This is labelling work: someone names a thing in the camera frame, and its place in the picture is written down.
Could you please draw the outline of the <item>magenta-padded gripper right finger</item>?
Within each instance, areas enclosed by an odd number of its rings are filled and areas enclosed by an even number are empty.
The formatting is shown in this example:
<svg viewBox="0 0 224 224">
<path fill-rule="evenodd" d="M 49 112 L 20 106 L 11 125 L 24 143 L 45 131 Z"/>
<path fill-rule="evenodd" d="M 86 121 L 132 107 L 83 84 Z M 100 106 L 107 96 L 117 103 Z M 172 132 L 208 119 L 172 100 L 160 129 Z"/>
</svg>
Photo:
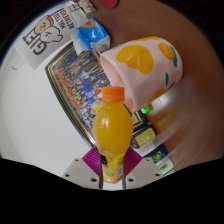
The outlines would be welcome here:
<svg viewBox="0 0 224 224">
<path fill-rule="evenodd" d="M 124 189 L 140 188 L 163 177 L 152 159 L 141 157 L 129 148 L 123 161 L 122 185 Z"/>
</svg>

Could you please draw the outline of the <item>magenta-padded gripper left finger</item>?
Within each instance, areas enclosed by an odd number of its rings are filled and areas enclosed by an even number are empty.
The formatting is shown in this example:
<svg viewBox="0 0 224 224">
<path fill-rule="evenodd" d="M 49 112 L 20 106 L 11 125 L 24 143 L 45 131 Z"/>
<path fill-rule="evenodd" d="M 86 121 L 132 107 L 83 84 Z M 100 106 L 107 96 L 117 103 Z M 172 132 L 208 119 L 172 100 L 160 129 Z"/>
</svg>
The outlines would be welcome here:
<svg viewBox="0 0 224 224">
<path fill-rule="evenodd" d="M 84 188 L 101 188 L 101 158 L 96 147 L 82 158 L 75 158 L 63 178 Z"/>
</svg>

